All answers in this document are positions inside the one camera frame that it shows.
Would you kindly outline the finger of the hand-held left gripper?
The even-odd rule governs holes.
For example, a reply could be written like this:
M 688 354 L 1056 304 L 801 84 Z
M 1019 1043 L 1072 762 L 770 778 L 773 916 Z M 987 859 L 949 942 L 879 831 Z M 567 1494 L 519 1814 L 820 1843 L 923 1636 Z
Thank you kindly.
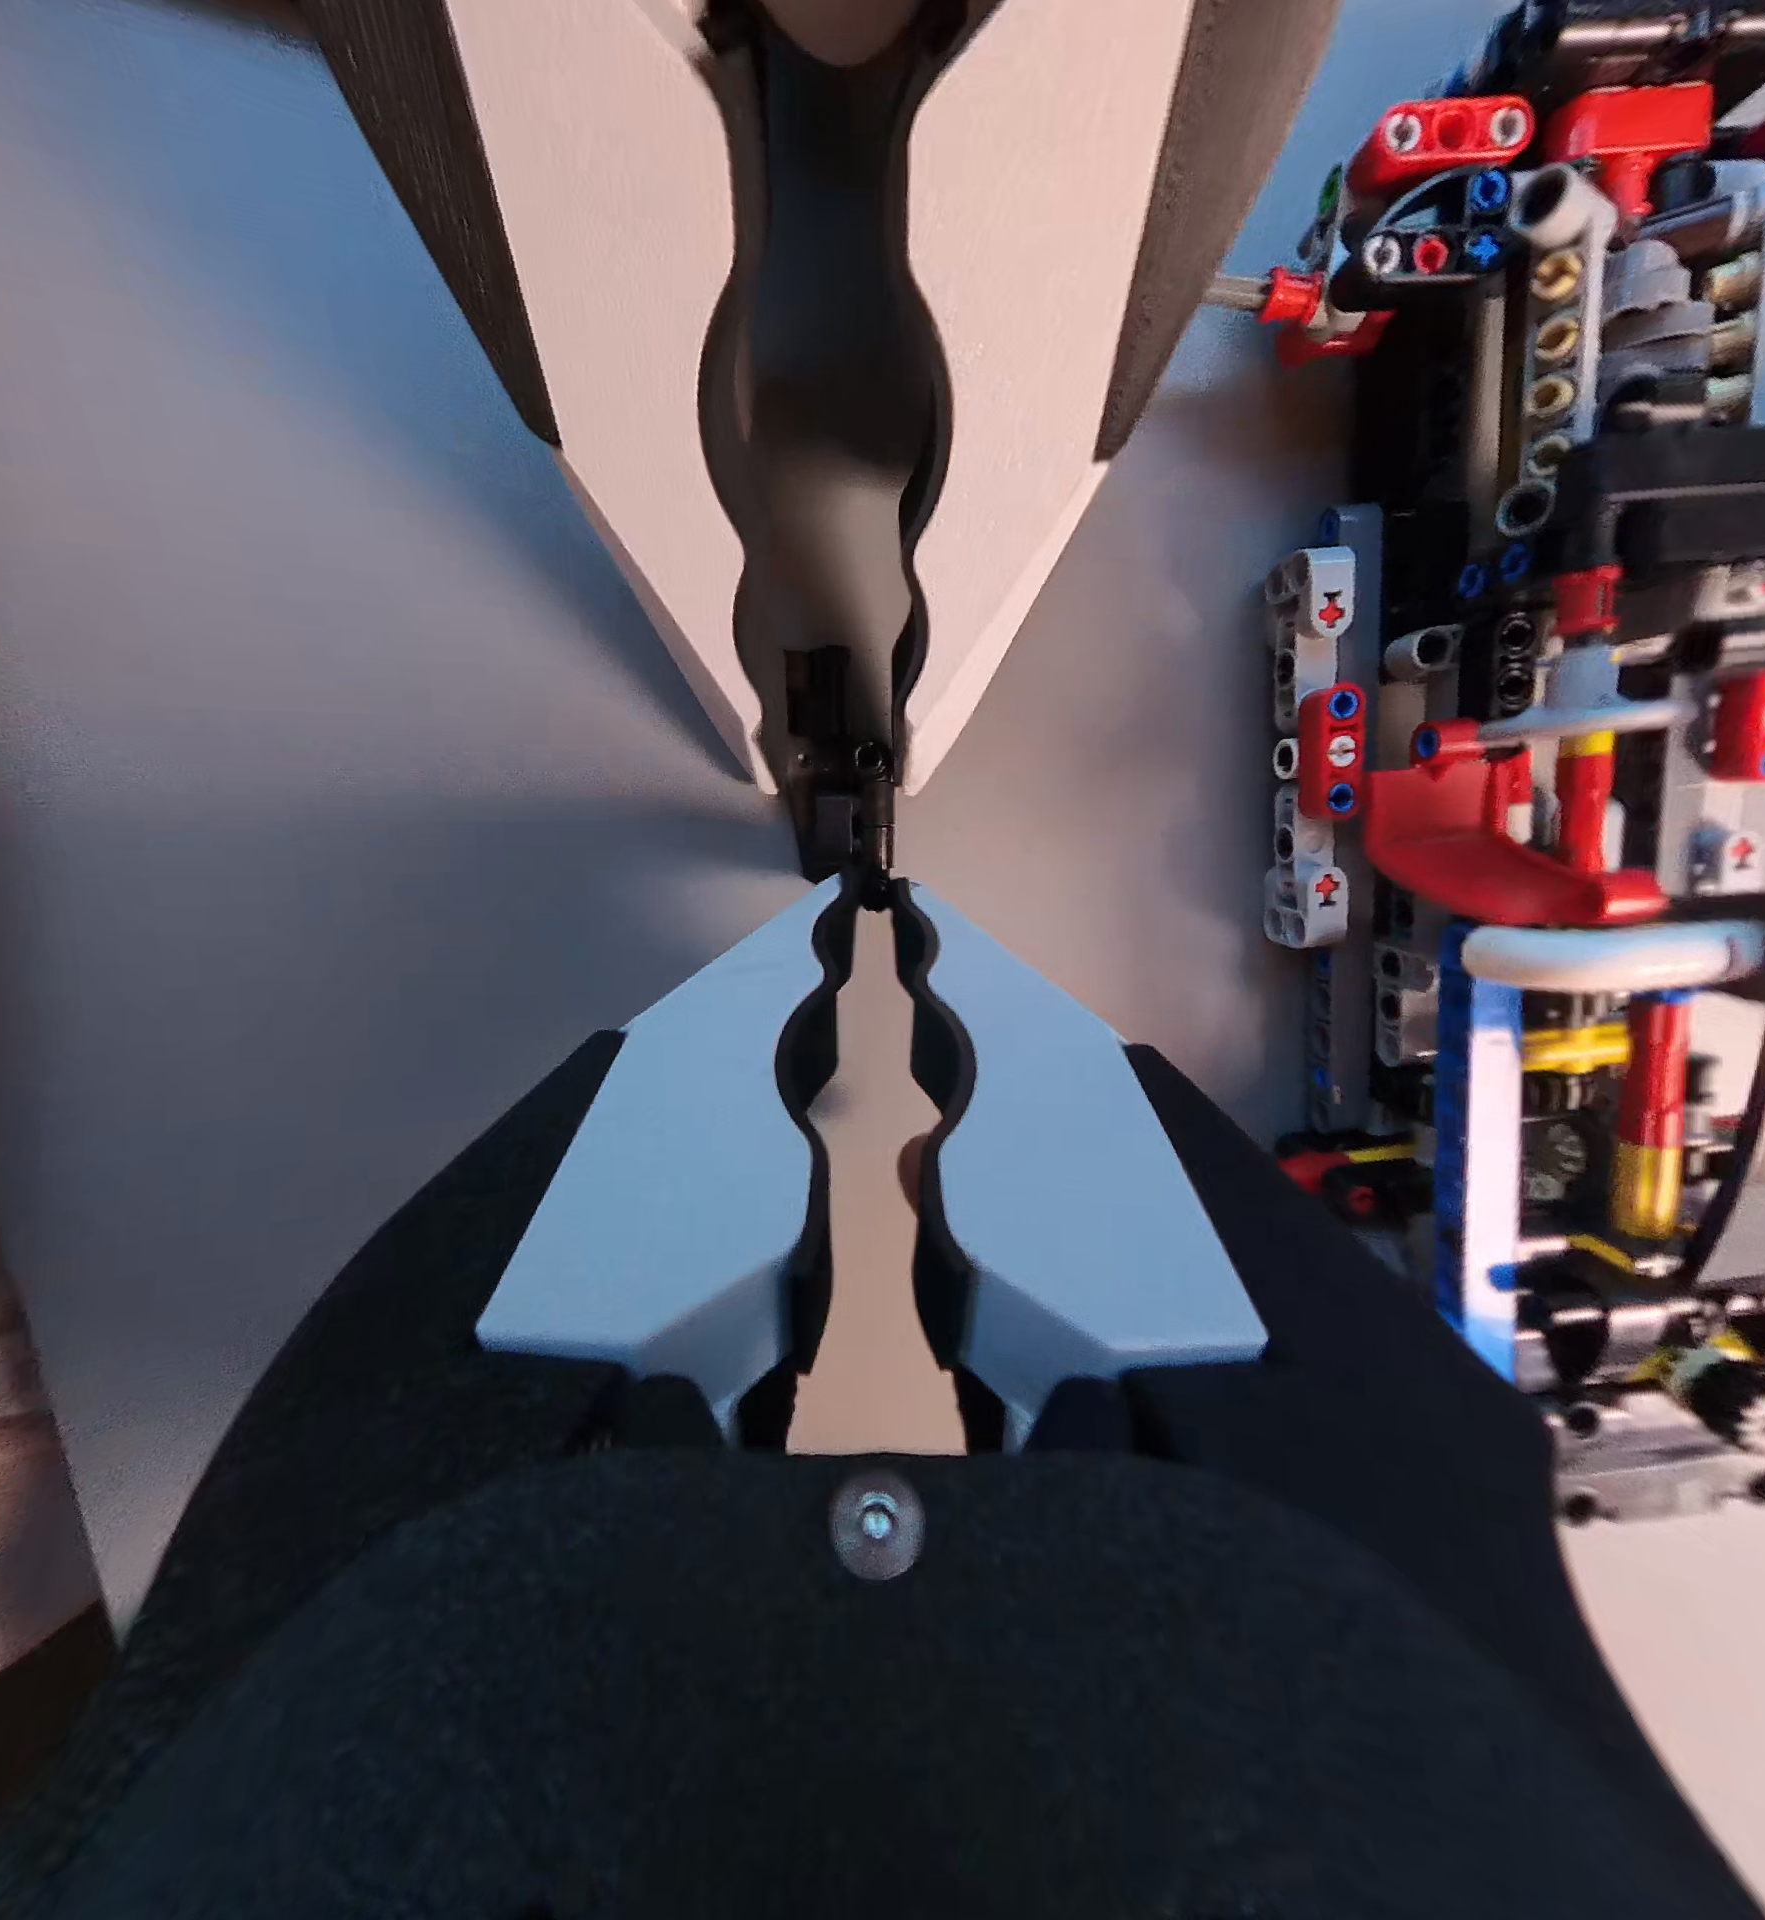
M 995 4 L 909 134 L 906 255 L 943 350 L 947 458 L 905 788 L 954 746 L 1105 477 L 1095 442 L 1190 4 Z
M 700 8 L 446 11 L 557 468 L 726 750 L 773 796 L 735 636 L 744 548 L 703 445 L 703 403 L 722 398 L 703 361 L 739 223 Z

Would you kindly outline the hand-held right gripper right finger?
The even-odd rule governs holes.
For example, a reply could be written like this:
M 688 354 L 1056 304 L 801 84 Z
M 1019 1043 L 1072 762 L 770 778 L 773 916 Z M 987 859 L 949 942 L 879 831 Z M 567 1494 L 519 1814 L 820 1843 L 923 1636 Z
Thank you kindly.
M 1265 1357 L 1122 1038 L 918 883 L 895 884 L 892 924 L 910 1072 L 938 1111 L 914 1301 L 971 1449 L 1023 1451 L 1066 1380 Z

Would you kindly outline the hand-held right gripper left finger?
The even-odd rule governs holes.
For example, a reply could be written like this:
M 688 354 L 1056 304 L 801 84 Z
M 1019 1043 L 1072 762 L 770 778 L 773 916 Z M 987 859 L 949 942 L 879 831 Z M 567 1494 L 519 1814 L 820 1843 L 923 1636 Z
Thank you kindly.
M 828 1163 L 855 876 L 830 878 L 630 1020 L 476 1322 L 493 1353 L 693 1382 L 769 1444 L 827 1316 Z

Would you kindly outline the black lego subassembly red pin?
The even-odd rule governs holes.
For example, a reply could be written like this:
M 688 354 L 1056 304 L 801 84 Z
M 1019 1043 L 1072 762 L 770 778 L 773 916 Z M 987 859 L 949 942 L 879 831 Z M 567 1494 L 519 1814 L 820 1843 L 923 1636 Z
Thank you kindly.
M 861 905 L 885 910 L 895 883 L 895 746 L 856 712 L 849 648 L 785 652 L 782 794 L 813 883 L 855 876 Z

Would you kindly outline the partly built lego car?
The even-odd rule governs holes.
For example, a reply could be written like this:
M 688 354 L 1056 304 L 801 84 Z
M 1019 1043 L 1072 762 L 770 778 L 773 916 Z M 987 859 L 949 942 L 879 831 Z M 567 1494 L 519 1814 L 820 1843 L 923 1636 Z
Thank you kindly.
M 1297 269 L 1265 586 L 1282 1170 L 1541 1415 L 1566 1524 L 1765 1504 L 1765 4 L 1519 4 Z

